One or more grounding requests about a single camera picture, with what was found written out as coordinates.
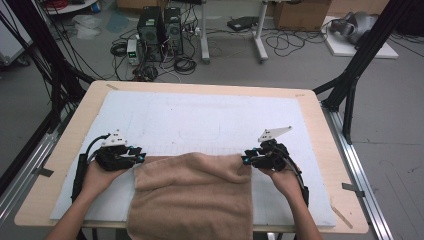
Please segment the gray floor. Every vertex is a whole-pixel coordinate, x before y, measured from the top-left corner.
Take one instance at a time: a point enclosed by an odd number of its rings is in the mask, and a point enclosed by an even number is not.
[[[111,42],[136,26],[135,21],[129,21],[121,32],[110,32],[106,26],[112,14],[113,7],[105,7],[95,15],[103,22],[102,33],[94,40],[71,38],[73,46],[101,76],[113,74]],[[227,20],[211,20],[208,27],[225,29]],[[271,27],[272,21],[267,19],[266,25]],[[193,74],[178,75],[179,79],[164,74],[155,82],[313,89],[340,75],[351,60],[350,57],[333,57],[324,43],[307,43],[288,57],[278,57],[266,46],[269,60],[260,64],[250,35],[213,36],[209,38],[210,65],[203,64],[197,53],[194,59],[198,66]],[[424,45],[400,42],[424,54]],[[424,59],[397,44],[388,43],[399,58],[375,59],[362,75],[357,87],[352,140],[393,237],[424,239],[424,189],[421,185],[424,182],[421,122],[424,119],[421,105],[424,103]],[[124,61],[118,73],[121,77],[130,77],[131,70]],[[3,69],[0,77],[2,174],[41,123],[50,105],[34,65]],[[318,98],[325,99],[327,94]],[[48,228],[19,227],[13,223],[19,203],[1,226],[1,238],[43,238]],[[101,239],[113,239],[113,236],[111,230],[100,231]],[[365,235],[325,235],[325,239],[358,238],[374,239],[374,234],[369,231]]]

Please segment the hand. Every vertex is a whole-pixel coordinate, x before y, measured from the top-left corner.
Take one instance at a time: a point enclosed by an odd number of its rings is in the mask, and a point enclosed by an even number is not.
[[[286,168],[280,172],[272,169],[259,170],[271,177],[275,187],[287,198],[287,200],[295,200],[299,197],[303,198],[297,177],[289,166],[286,166]]]
[[[92,161],[85,174],[84,183],[80,195],[95,199],[104,192],[113,180],[124,173],[126,170],[106,171],[97,163]]]

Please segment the desk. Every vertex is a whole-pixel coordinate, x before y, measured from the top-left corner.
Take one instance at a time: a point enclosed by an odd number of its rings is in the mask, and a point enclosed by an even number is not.
[[[202,50],[202,61],[206,64],[210,63],[209,58],[209,48],[208,48],[208,39],[206,37],[206,1],[202,0],[202,29],[201,29],[201,35],[200,35],[200,48]],[[265,14],[266,9],[268,6],[268,0],[262,1],[261,9],[259,10],[259,22],[258,22],[258,28],[256,31],[253,32],[253,40],[255,41],[255,45],[258,48],[259,52],[259,61],[262,63],[263,61],[268,60],[268,55],[266,54],[264,44],[262,43],[261,34],[262,34],[262,27],[264,25],[265,20]]]
[[[355,193],[343,190],[341,187],[342,183],[350,183],[350,180],[318,100],[311,90],[114,81],[96,81],[90,86],[45,165],[45,168],[53,170],[54,174],[50,178],[38,177],[15,217],[17,225],[54,225],[55,222],[50,220],[50,213],[60,194],[65,175],[75,156],[79,153],[81,143],[84,141],[85,135],[102,106],[103,99],[111,90],[268,96],[297,99],[336,217],[336,227],[320,230],[333,233],[365,233],[368,231],[367,222]],[[84,226],[126,227],[125,222],[99,221],[86,221]],[[254,231],[292,232],[293,228],[254,226]]]

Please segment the brown cloth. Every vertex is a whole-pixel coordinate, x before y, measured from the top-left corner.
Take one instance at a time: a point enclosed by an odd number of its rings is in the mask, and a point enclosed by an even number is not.
[[[134,173],[132,239],[253,239],[252,173],[240,155],[150,157]]]

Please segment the shelf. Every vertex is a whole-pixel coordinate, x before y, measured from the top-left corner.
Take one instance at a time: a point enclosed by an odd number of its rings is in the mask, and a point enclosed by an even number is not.
[[[66,6],[63,9],[60,10],[47,10],[47,12],[50,15],[56,15],[56,14],[63,14],[63,13],[68,13],[68,12],[73,12],[73,11],[77,11],[83,8],[86,8],[88,6],[91,6],[91,4],[97,2],[97,0],[85,0],[84,4],[68,4],[68,6]]]

